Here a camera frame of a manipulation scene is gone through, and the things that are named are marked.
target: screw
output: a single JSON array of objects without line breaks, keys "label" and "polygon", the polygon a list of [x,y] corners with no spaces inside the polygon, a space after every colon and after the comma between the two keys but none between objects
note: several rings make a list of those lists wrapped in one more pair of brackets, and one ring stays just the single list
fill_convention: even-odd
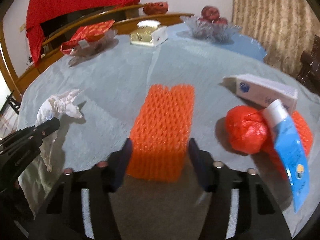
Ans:
[{"label": "screw", "polygon": [[223,162],[220,162],[220,161],[214,161],[213,162],[213,166],[220,169],[224,166],[224,163]]},{"label": "screw", "polygon": [[253,168],[248,169],[247,172],[248,172],[250,175],[257,175],[256,170],[253,169]]},{"label": "screw", "polygon": [[63,171],[64,175],[70,175],[71,173],[73,173],[73,169],[72,168],[66,168]]},{"label": "screw", "polygon": [[97,166],[98,166],[99,168],[105,168],[105,167],[108,166],[108,162],[106,162],[106,161],[98,162],[98,163],[97,163]]}]

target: chair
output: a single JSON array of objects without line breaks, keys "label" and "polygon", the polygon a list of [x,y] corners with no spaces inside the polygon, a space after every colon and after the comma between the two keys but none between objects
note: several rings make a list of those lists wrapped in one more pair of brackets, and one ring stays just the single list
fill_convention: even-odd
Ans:
[{"label": "chair", "polygon": [[[23,73],[19,78],[15,80],[14,84],[17,86],[21,94],[26,91],[27,87],[50,65],[59,60],[63,54],[60,52],[60,47],[54,47],[52,42],[55,39],[59,39],[61,36],[66,35],[66,33],[75,32],[78,27],[86,26],[93,23],[98,23],[106,21],[107,19],[116,18],[116,15],[120,13],[124,15],[125,20],[117,21],[114,23],[113,28],[118,31],[118,34],[129,34],[131,31],[137,28],[137,23],[142,20],[158,20],[163,25],[174,25],[181,23],[180,16],[191,16],[191,13],[166,13],[163,15],[148,15],[139,16],[139,8],[142,8],[144,4],[136,4],[127,7],[116,8],[103,12],[96,12],[88,17],[82,17],[77,21],[66,25],[55,32],[52,36],[47,37],[42,43],[42,47],[46,47],[46,53],[42,55],[39,60],[37,68],[32,65],[28,68],[25,73]],[[0,21],[0,34],[1,34],[2,22]],[[2,49],[6,50],[5,44],[1,44]]]},{"label": "chair", "polygon": [[311,92],[320,96],[320,37],[315,35],[311,54],[303,51],[300,61],[302,68],[297,80]]},{"label": "chair", "polygon": [[7,99],[3,105],[3,107],[0,110],[0,115],[3,115],[5,109],[7,108],[7,106],[10,106],[15,112],[16,114],[19,115],[19,110],[20,110],[20,103],[15,100],[15,98],[13,97],[13,91],[10,95],[7,96]]}]

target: red gift box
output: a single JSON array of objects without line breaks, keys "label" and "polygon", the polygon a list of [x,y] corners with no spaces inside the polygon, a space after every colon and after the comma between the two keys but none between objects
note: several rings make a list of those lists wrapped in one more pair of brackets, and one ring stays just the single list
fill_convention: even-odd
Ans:
[{"label": "red gift box", "polygon": [[102,23],[80,27],[69,41],[61,44],[60,51],[65,55],[69,55],[71,50],[78,46],[78,41],[86,40],[87,42],[93,42],[100,40],[104,36],[105,32],[111,28],[114,22],[115,20],[109,20]]}]

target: orange mesh sleeve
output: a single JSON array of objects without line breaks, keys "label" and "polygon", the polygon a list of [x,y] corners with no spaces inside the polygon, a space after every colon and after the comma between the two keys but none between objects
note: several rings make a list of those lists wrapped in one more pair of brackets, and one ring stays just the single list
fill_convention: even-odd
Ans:
[{"label": "orange mesh sleeve", "polygon": [[130,132],[133,152],[127,174],[173,182],[181,175],[189,140],[194,87],[152,85]]}]

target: light blue tablecloth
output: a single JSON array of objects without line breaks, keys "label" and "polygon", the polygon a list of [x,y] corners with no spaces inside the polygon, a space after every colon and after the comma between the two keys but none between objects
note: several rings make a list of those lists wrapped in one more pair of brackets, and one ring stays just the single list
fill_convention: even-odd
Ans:
[{"label": "light blue tablecloth", "polygon": [[[170,39],[194,39],[186,24],[176,24],[168,27],[168,34]],[[217,46],[221,49],[227,49],[248,57],[252,57],[256,60],[263,62],[264,57],[267,55],[266,50],[261,44],[248,36],[236,33],[231,37],[231,40],[226,43],[218,43],[207,41],[213,46]]]},{"label": "light blue tablecloth", "polygon": [[[177,37],[183,32],[178,27]],[[35,124],[37,112],[49,96],[71,89],[82,91],[74,103],[84,115],[82,120],[61,117],[51,173],[38,157],[20,176],[30,206],[37,210],[63,168],[88,169],[106,159],[110,152],[119,150],[152,84],[188,83],[195,87],[191,136],[201,149],[232,169],[256,168],[284,209],[291,233],[296,234],[320,201],[320,98],[293,78],[252,57],[207,42],[173,37],[172,32],[178,27],[170,27],[170,38],[157,48],[130,45],[128,36],[120,35],[114,48],[75,67],[69,67],[70,57],[64,56],[28,87],[21,103],[18,128]],[[221,82],[224,76],[244,73],[291,85],[299,91],[297,110],[314,134],[314,146],[308,161],[311,190],[297,214],[288,202],[289,183],[280,178],[268,157],[263,153],[238,155],[228,144],[223,118],[228,110],[245,103]],[[83,198],[86,233],[92,237],[87,192]],[[203,195],[190,164],[186,164],[177,183],[147,182],[126,176],[123,186],[110,198],[124,240],[196,240],[210,202],[210,195]],[[236,194],[232,203],[228,237],[235,228]]]}]

